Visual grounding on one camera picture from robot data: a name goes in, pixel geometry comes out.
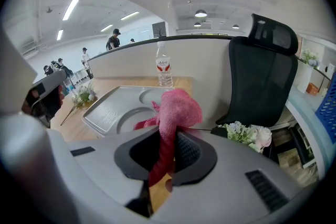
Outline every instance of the white shirt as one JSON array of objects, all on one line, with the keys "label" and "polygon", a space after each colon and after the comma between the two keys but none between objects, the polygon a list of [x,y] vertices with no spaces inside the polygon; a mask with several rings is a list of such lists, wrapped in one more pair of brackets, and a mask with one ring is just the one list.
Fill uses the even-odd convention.
[{"label": "white shirt", "polygon": [[89,67],[89,64],[88,64],[89,59],[90,59],[90,56],[88,54],[83,54],[84,65],[86,68]]}]

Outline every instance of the red cloth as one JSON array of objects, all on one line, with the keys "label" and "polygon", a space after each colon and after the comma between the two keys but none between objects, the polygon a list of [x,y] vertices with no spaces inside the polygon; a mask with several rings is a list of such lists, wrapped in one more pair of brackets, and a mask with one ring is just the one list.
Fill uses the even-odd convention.
[{"label": "red cloth", "polygon": [[161,106],[152,101],[159,113],[156,117],[135,125],[134,130],[159,125],[159,159],[149,173],[149,186],[155,185],[170,171],[174,162],[176,127],[190,127],[202,122],[202,110],[198,103],[182,89],[165,92],[161,96]]}]

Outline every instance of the wooden desk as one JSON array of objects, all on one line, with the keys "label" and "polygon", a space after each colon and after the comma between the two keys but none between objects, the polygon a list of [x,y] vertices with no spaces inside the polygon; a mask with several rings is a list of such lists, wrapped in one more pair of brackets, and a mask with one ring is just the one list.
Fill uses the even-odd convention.
[{"label": "wooden desk", "polygon": [[[97,93],[97,97],[100,98],[108,91],[117,86],[159,86],[157,77],[123,77],[113,79],[96,79],[90,80],[93,82],[93,87]],[[173,78],[174,87],[182,88],[187,93],[192,95],[192,78]],[[55,117],[51,120],[51,129],[60,132],[63,138],[67,142],[96,139],[96,133],[82,121],[82,116],[86,108],[75,109],[67,118],[62,126],[60,124],[65,119],[67,114],[73,107],[71,100],[72,95],[68,94],[63,100],[63,105],[59,111],[57,111]],[[153,210],[156,211],[168,198],[169,192],[165,188],[165,182],[170,178],[169,175],[158,182],[155,186],[150,188],[150,195],[152,201]]]}]

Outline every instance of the water bottle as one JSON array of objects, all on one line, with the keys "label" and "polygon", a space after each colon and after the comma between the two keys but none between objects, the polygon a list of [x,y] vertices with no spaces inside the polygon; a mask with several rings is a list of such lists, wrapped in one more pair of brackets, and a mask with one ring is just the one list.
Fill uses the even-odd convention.
[{"label": "water bottle", "polygon": [[66,78],[64,81],[64,85],[67,88],[68,93],[75,93],[74,85],[71,83],[71,80],[69,78]]},{"label": "water bottle", "polygon": [[171,73],[170,57],[167,56],[164,49],[164,41],[159,41],[158,51],[156,52],[156,69],[159,76],[159,84],[161,87],[172,87],[173,77]]}]

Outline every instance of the plastic tray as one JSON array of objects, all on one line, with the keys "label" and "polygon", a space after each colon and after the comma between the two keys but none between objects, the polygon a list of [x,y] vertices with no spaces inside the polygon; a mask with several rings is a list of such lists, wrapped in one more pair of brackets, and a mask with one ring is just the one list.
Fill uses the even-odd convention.
[{"label": "plastic tray", "polygon": [[161,104],[161,95],[173,88],[119,86],[97,100],[82,120],[100,136],[121,134],[133,130],[134,125],[154,117],[152,102]]}]

